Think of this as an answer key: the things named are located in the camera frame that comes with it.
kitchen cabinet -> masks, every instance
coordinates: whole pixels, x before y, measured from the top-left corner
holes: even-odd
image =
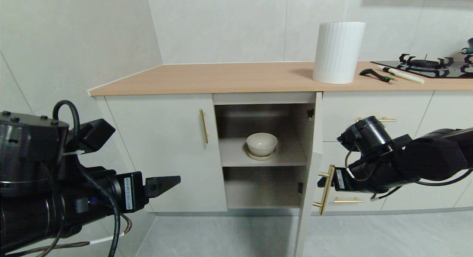
[[[473,91],[435,91],[416,137],[442,128],[464,129],[472,126]],[[453,178],[464,172],[460,171]],[[386,198],[383,210],[451,208],[470,181],[468,177],[448,186],[409,184]]]
[[[323,141],[337,141],[356,119],[375,116],[392,138],[415,136],[433,91],[324,92]]]
[[[467,207],[473,206],[473,180],[470,181],[470,184],[460,196],[459,200],[456,202],[455,207]]]
[[[181,176],[149,200],[154,212],[227,210],[211,94],[105,98],[137,171],[144,178]]]
[[[328,169],[333,164],[336,167],[345,167],[345,157],[348,154],[348,150],[345,149],[339,142],[327,142],[323,143],[323,156],[321,160],[321,170]],[[360,158],[359,152],[353,152],[348,158],[348,164]],[[322,198],[323,188],[317,188],[314,194],[314,201],[320,201]],[[371,193],[353,193],[353,192],[342,192],[336,191],[334,187],[331,187],[328,196],[328,202],[326,205],[327,212],[339,212],[339,211],[369,211],[369,210],[381,210],[383,206],[383,200],[370,202]]]
[[[284,94],[214,96],[221,166],[229,209],[300,208],[314,136],[314,96],[281,103]],[[277,137],[272,158],[250,158],[246,138],[265,132]]]

baseboard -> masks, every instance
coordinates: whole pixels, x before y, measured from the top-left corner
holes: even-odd
[[[326,212],[325,215],[397,215],[406,213],[441,213],[473,210],[473,206],[458,208],[439,208],[421,210],[368,210],[368,211],[341,211]],[[170,212],[156,213],[157,216],[299,216],[298,208],[288,209],[230,209],[228,212]]]

black cable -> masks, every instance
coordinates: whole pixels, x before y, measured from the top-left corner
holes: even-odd
[[[40,166],[44,170],[44,174],[46,175],[46,177],[48,179],[48,183],[51,187],[52,196],[53,196],[52,202],[53,203],[59,203],[59,204],[55,205],[55,207],[57,207],[59,209],[59,217],[60,217],[60,220],[61,220],[61,222],[59,224],[58,233],[57,233],[56,237],[54,238],[54,240],[52,241],[51,245],[49,245],[49,247],[47,247],[47,249],[44,252],[42,252],[41,254],[39,254],[37,256],[37,257],[44,257],[49,252],[51,252],[54,249],[54,247],[56,247],[56,244],[58,243],[59,238],[61,237],[62,229],[64,228],[64,207],[61,204],[61,197],[59,196],[59,192],[56,188],[56,185],[54,184],[54,180],[52,179],[51,173],[49,173],[48,167],[46,165],[44,165],[43,163],[40,163]]]
[[[380,200],[380,199],[383,199],[383,198],[386,198],[388,197],[389,195],[393,194],[394,192],[396,192],[397,190],[399,190],[402,186],[398,186],[396,188],[394,188],[392,191],[390,191],[388,194],[386,195],[383,195],[383,196],[380,196],[378,198],[371,198],[371,199],[374,199],[374,200]]]
[[[123,217],[126,221],[126,228],[123,231],[123,233],[126,234],[132,229],[132,220],[130,220],[130,218],[125,216],[125,214],[123,214],[123,213],[120,213],[120,216]],[[59,245],[55,245],[53,250],[68,249],[68,248],[72,248],[72,247],[84,247],[84,246],[87,246],[87,245],[90,245],[90,241],[81,241],[81,242],[74,242],[74,243],[59,244]],[[21,256],[25,256],[26,254],[47,250],[47,248],[48,247],[36,247],[36,248],[30,249],[30,250],[25,250],[25,251],[21,251],[21,252],[8,254],[8,255],[6,255],[6,257],[21,257]]]
[[[466,171],[463,175],[459,176],[458,178],[453,179],[453,180],[451,180],[451,181],[447,181],[447,182],[430,183],[430,182],[421,182],[421,181],[418,181],[418,182],[416,182],[416,183],[419,184],[419,185],[424,185],[424,186],[447,186],[447,185],[450,185],[450,184],[453,184],[453,183],[457,183],[458,181],[460,181],[460,180],[466,178],[466,177],[469,176],[472,172],[473,172],[473,169],[469,169],[468,171]]]
[[[346,169],[349,169],[348,168],[348,158],[349,158],[350,154],[353,152],[353,150],[355,149],[355,147],[356,147],[356,144],[353,144],[350,151],[348,151],[347,156],[345,157],[345,168]],[[355,178],[355,176],[353,176],[353,179],[356,180],[356,181],[365,181],[365,180],[369,179],[371,177],[371,175],[373,175],[373,172],[376,170],[377,167],[378,167],[378,165],[375,165],[375,167],[371,170],[370,174],[366,178],[357,179],[357,178]]]
[[[79,129],[81,128],[80,127],[81,123],[79,121],[79,113],[77,111],[76,106],[68,100],[59,101],[59,102],[57,102],[57,104],[54,106],[54,109],[52,110],[52,117],[53,117],[53,119],[59,120],[59,116],[58,116],[59,115],[59,109],[64,104],[69,107],[69,109],[71,110],[71,113],[72,113],[74,131],[73,131],[73,134],[72,134],[72,149],[71,149],[71,151],[76,151],[77,146],[78,146],[78,139],[79,139],[79,137],[78,137]],[[117,202],[115,201],[115,198],[113,198],[113,196],[108,191],[106,191],[102,186],[100,186],[93,179],[93,177],[90,176],[90,174],[84,169],[84,167],[79,162],[78,156],[74,155],[73,158],[74,158],[74,161],[75,161],[79,171],[81,172],[82,176],[90,184],[92,184],[95,188],[100,190],[102,195],[105,196],[106,198],[108,198],[108,200],[110,201],[110,203],[112,205],[113,218],[115,220],[115,229],[113,230],[112,245],[110,246],[110,251],[108,252],[108,257],[113,257],[115,255],[116,248],[118,246],[118,238],[120,237],[120,208],[118,207]]]

open cabinet door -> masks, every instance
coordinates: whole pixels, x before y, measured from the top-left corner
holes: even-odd
[[[316,92],[315,106],[312,109],[302,110],[298,116],[300,117],[296,119],[296,126],[307,163],[302,175],[303,191],[297,223],[295,257],[301,257],[304,251],[322,157],[322,92]]]

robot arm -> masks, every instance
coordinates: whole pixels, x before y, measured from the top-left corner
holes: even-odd
[[[337,139],[348,154],[361,153],[359,160],[336,168],[339,171],[332,186],[337,191],[386,193],[409,183],[443,186],[473,171],[473,128],[441,129],[415,140],[407,134],[391,139],[383,124],[371,116],[350,126]],[[446,180],[465,169],[463,176],[447,183],[421,182]],[[324,184],[322,178],[318,186]]]
[[[69,125],[57,117],[63,104],[76,114],[71,131]],[[81,165],[77,152],[98,151],[114,132],[104,119],[79,124],[76,108],[68,101],[54,107],[52,119],[8,111],[1,113],[2,257],[50,237],[56,237],[55,242],[60,237],[71,237],[79,233],[83,225],[108,215],[115,216],[113,240],[118,241],[120,213],[143,209],[149,198],[181,182],[180,176],[169,176],[147,178],[143,184],[140,171],[117,175],[104,167]],[[53,244],[49,251],[55,249]],[[115,246],[116,243],[112,243],[110,256]]]

